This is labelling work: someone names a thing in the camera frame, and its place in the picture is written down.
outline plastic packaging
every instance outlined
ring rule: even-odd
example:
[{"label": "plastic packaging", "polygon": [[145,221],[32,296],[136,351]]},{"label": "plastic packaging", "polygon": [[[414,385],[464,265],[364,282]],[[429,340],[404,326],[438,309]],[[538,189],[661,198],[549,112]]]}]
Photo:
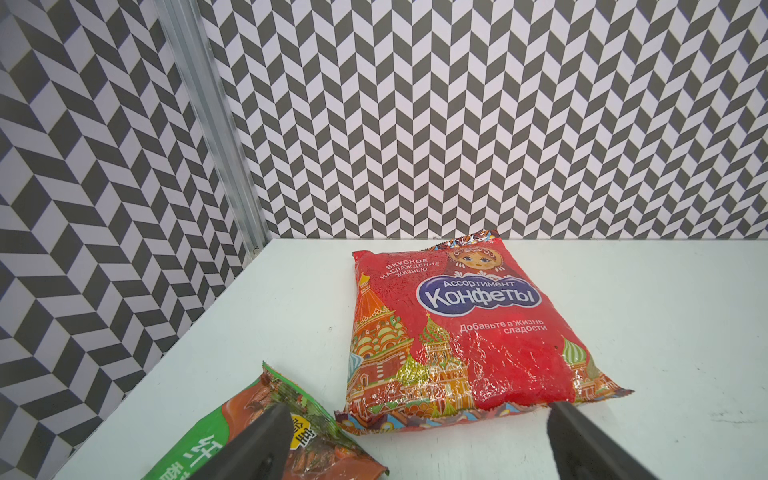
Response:
[{"label": "plastic packaging", "polygon": [[339,429],[311,396],[263,364],[261,377],[197,422],[144,476],[144,480],[189,478],[270,405],[285,403],[294,440],[283,480],[376,480],[386,467]]},{"label": "plastic packaging", "polygon": [[417,430],[624,396],[483,230],[422,252],[355,252],[346,406],[354,434]]}]

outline doll face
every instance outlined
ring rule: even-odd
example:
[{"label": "doll face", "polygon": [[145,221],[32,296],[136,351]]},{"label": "doll face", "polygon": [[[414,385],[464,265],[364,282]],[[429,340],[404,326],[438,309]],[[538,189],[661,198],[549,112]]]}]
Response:
[{"label": "doll face", "polygon": [[502,264],[502,256],[490,250],[486,251],[467,251],[459,250],[451,252],[451,258],[457,262],[464,263],[469,268],[477,270],[490,270]]}]

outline geometric pattern backdrop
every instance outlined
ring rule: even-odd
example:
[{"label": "geometric pattern backdrop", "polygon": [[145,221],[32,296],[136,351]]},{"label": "geometric pattern backdrop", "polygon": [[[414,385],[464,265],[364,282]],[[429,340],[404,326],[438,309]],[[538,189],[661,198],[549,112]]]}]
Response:
[{"label": "geometric pattern backdrop", "polygon": [[245,248],[152,1],[9,0],[0,65],[0,476],[48,479]]},{"label": "geometric pattern backdrop", "polygon": [[768,237],[759,0],[198,0],[276,237]]}]

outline blue oval label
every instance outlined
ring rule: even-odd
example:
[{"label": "blue oval label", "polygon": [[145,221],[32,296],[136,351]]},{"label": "blue oval label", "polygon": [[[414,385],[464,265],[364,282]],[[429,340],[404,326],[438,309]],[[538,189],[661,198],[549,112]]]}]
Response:
[{"label": "blue oval label", "polygon": [[476,306],[494,309],[499,306],[532,308],[541,303],[541,295],[525,280],[507,276],[491,280],[485,276],[433,276],[416,289],[419,303],[430,312],[442,316],[464,316]]}]

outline white table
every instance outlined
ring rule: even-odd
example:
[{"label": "white table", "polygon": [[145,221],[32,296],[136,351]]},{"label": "white table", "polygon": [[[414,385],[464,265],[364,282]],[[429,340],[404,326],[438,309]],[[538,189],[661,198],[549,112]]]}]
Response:
[{"label": "white table", "polygon": [[[57,480],[137,480],[266,360],[341,408],[354,250],[434,240],[273,240]],[[768,242],[505,242],[598,365],[633,395],[582,408],[662,479],[765,478]],[[540,410],[360,444],[392,479],[556,479]]]}]

